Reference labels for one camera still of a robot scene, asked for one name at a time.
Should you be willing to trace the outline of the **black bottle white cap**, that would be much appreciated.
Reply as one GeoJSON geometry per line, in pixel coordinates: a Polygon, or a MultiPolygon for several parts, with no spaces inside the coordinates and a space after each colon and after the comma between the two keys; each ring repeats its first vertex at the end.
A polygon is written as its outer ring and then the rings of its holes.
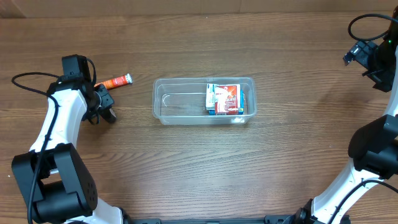
{"type": "Polygon", "coordinates": [[[117,120],[116,114],[112,108],[106,108],[99,111],[99,115],[107,122],[107,123],[115,123],[117,120]]]}

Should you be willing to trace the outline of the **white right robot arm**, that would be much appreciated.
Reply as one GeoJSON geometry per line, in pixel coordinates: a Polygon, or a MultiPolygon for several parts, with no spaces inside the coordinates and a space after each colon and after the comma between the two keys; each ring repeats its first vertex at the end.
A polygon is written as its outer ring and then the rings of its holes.
{"type": "Polygon", "coordinates": [[[348,147],[349,161],[337,178],[320,195],[309,200],[285,223],[349,223],[346,212],[371,188],[383,185],[397,189],[386,180],[397,174],[397,13],[376,14],[389,20],[388,30],[375,39],[348,34],[356,43],[345,54],[346,65],[355,61],[366,71],[363,76],[374,82],[374,88],[390,93],[383,115],[359,128],[348,147]]]}

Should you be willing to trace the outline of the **blue VapoDrops box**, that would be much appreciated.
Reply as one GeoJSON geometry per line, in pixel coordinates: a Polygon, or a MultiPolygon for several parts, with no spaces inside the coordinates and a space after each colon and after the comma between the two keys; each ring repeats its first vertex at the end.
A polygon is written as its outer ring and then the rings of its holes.
{"type": "Polygon", "coordinates": [[[209,115],[242,115],[244,113],[244,93],[241,90],[239,93],[239,108],[237,113],[233,112],[216,112],[215,110],[208,110],[209,115]]]}

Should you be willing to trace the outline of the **orange tablet tube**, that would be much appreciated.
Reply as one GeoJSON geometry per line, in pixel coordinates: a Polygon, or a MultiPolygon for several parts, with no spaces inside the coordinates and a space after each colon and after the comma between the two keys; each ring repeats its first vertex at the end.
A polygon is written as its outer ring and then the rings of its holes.
{"type": "Polygon", "coordinates": [[[104,82],[97,83],[95,84],[95,87],[104,85],[104,87],[107,90],[112,90],[130,84],[133,84],[133,78],[129,73],[127,73],[126,75],[122,75],[120,77],[116,77],[110,80],[106,80],[104,82]]]}

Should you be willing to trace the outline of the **white box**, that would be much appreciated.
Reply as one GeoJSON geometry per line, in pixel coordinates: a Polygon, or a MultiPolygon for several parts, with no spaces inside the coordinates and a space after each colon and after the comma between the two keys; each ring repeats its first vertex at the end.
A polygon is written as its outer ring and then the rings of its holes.
{"type": "Polygon", "coordinates": [[[215,84],[208,83],[206,86],[205,106],[208,111],[215,110],[215,84]]]}

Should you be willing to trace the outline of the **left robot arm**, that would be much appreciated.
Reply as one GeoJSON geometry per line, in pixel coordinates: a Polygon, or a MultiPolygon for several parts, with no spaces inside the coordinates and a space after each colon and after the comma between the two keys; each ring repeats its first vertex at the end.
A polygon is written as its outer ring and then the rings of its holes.
{"type": "Polygon", "coordinates": [[[62,58],[63,75],[44,95],[48,110],[29,152],[15,156],[12,172],[27,205],[29,223],[122,223],[121,208],[98,197],[93,177],[76,150],[80,124],[116,121],[114,100],[96,84],[94,63],[82,55],[62,58]]]}

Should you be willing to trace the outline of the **red small carton box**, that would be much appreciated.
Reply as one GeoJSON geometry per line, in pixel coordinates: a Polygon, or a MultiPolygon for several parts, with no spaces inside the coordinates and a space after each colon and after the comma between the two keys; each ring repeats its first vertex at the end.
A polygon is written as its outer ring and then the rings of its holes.
{"type": "Polygon", "coordinates": [[[239,108],[239,93],[241,86],[216,85],[215,86],[215,111],[237,113],[239,108]]]}

